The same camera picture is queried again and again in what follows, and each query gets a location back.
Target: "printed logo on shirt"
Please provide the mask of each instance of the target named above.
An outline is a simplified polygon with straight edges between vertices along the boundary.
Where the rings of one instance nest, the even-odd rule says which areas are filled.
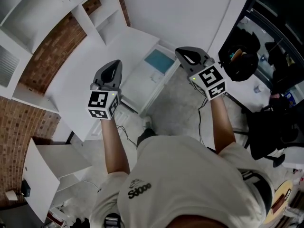
[[[140,194],[143,194],[144,192],[146,192],[148,189],[151,188],[151,184],[148,183],[146,185],[142,185],[138,188],[134,188],[134,190],[131,190],[128,192],[128,195],[129,195],[129,199],[132,199],[134,197],[137,197],[139,196]]]
[[[136,187],[139,183],[141,183],[141,182],[143,182],[143,180],[140,180],[140,179],[135,179],[135,180],[133,180],[132,182],[131,182],[131,184],[130,184],[130,186],[129,186],[129,188],[130,189],[133,189],[134,187]]]

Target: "foot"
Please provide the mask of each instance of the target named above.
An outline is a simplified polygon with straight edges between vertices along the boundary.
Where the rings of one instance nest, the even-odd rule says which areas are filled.
[[[151,119],[151,117],[149,117],[149,116],[145,116],[144,118],[143,118],[143,121],[142,121],[142,126],[143,126],[143,128],[146,130],[146,129],[148,129],[148,128],[151,128],[151,129],[153,129],[152,128],[152,119]]]

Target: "red brick wall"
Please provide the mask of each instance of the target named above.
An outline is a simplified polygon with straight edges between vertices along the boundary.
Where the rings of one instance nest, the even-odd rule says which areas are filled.
[[[124,0],[120,0],[130,25]],[[90,0],[84,8],[91,13],[100,6]],[[85,38],[76,19],[69,13],[48,34],[25,68],[19,83],[43,95],[56,73],[77,45]],[[24,202],[8,201],[5,192],[19,192],[23,164],[31,137],[37,144],[48,144],[60,117],[13,100],[0,97],[0,208]]]
[[[30,138],[48,144],[58,121],[58,114],[0,97],[0,207],[24,202],[22,198],[8,201],[5,192],[20,191]]]

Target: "gray floor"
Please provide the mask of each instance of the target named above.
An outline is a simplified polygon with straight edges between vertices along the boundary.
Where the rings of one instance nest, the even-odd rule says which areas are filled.
[[[246,130],[246,117],[241,113],[240,107],[227,97],[224,100],[232,126]],[[155,100],[148,114],[152,117],[153,126],[157,134],[188,135],[198,140],[199,115],[197,109],[202,102],[202,95],[193,90],[186,79],[186,73],[182,68],[179,68]],[[201,109],[201,118],[202,139],[206,146],[214,148],[210,103],[207,103]],[[131,114],[124,127],[129,138],[134,142],[143,131],[142,120],[135,114]],[[126,139],[124,133],[121,133],[121,138],[132,168],[136,164],[136,148]],[[236,138],[240,144],[244,144],[246,141],[245,136],[236,135]],[[74,136],[71,143],[93,165],[84,180],[93,182],[100,187],[106,179],[102,141],[81,142]],[[295,178],[291,171],[283,166],[274,169],[272,168],[272,162],[266,159],[259,160],[259,163],[273,181],[275,188],[278,188],[285,180]],[[76,217],[81,219],[88,218],[96,200],[97,188],[90,183],[80,182],[72,186],[71,191],[74,194],[74,198],[66,204],[64,212],[71,219],[76,219]]]

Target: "black headphones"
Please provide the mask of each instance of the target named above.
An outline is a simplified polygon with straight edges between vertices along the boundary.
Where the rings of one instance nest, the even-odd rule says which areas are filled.
[[[238,56],[231,62],[231,55],[241,49],[246,54]],[[250,78],[257,69],[258,57],[255,52],[250,52],[245,46],[233,46],[228,50],[224,57],[221,66],[224,67],[225,72],[232,81],[244,81]]]

